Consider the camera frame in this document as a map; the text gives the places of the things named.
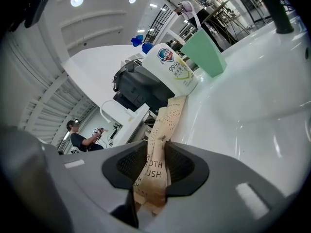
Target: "white sink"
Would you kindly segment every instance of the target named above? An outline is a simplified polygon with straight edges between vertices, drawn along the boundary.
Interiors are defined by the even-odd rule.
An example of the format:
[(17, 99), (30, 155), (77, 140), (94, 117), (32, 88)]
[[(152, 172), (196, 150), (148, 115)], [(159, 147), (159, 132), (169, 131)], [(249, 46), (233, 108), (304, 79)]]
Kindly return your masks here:
[(311, 159), (311, 44), (300, 19), (291, 23), (291, 34), (270, 23), (223, 52), (227, 68), (218, 77), (195, 71), (200, 82), (172, 137), (239, 159), (286, 196)]

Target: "black cap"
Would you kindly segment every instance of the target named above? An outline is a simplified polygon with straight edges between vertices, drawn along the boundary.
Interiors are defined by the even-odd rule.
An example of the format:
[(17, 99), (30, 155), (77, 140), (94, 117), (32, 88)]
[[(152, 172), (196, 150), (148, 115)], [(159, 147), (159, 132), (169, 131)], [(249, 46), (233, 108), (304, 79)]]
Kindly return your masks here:
[(70, 130), (71, 130), (70, 125), (71, 125), (71, 126), (73, 126), (73, 125), (74, 125), (74, 123), (75, 123), (75, 122), (74, 122), (74, 121), (72, 121), (72, 120), (70, 120), (70, 121), (67, 123), (66, 128), (67, 128), (67, 130), (68, 130), (68, 131), (70, 131)]

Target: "mint green tumbler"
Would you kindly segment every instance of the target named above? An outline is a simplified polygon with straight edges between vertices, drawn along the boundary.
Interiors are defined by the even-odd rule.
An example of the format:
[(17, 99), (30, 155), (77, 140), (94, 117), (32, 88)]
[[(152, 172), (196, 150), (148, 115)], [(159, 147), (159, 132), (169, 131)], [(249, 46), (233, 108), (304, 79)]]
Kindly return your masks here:
[(204, 29), (195, 33), (181, 51), (212, 78), (223, 73), (226, 68), (224, 57)]

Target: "kraft paper packet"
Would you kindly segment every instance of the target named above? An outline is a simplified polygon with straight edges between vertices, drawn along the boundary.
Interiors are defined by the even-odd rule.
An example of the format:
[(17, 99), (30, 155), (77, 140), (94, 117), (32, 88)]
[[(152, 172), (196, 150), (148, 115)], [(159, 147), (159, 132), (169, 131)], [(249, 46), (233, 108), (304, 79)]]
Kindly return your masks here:
[(166, 202), (165, 189), (168, 185), (168, 174), (164, 146), (179, 122), (185, 99), (186, 96), (169, 99), (166, 114), (156, 135), (150, 164), (140, 184), (140, 189), (143, 191), (140, 195), (145, 198), (144, 205), (154, 214), (158, 214)]
[(146, 165), (144, 166), (143, 170), (141, 171), (140, 175), (136, 179), (133, 185), (134, 189), (134, 200), (138, 202), (139, 204), (144, 204), (146, 199), (143, 197), (144, 196), (144, 191), (141, 190), (140, 184), (143, 180), (143, 177), (145, 176), (147, 169), (150, 164), (152, 152), (154, 150), (154, 145), (155, 145), (155, 140), (156, 140), (156, 135), (158, 133), (159, 128), (162, 125), (163, 118), (166, 113), (166, 107), (162, 107), (158, 111), (158, 115), (155, 120), (155, 124), (151, 130), (149, 139), (148, 139), (148, 147), (147, 147), (147, 162)]

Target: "black pants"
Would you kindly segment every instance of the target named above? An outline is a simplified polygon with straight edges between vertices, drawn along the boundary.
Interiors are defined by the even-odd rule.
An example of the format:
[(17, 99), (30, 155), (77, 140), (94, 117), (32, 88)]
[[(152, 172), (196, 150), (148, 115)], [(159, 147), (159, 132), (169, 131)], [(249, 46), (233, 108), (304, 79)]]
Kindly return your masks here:
[[(206, 17), (209, 16), (209, 13), (205, 10), (202, 9), (197, 13), (197, 16), (199, 18), (199, 21), (202, 23)], [(189, 20), (189, 22), (196, 27), (196, 22), (194, 17)], [(236, 44), (237, 41), (234, 39), (234, 37), (226, 30), (225, 28), (219, 23), (219, 21), (215, 18), (211, 18), (211, 20), (207, 21), (210, 26), (214, 27), (231, 45)], [(212, 39), (212, 41), (216, 44), (220, 52), (224, 51), (219, 45), (214, 36), (211, 34), (209, 31), (208, 27), (205, 24), (201, 24), (202, 28), (205, 30), (205, 32), (209, 35), (209, 37)]]

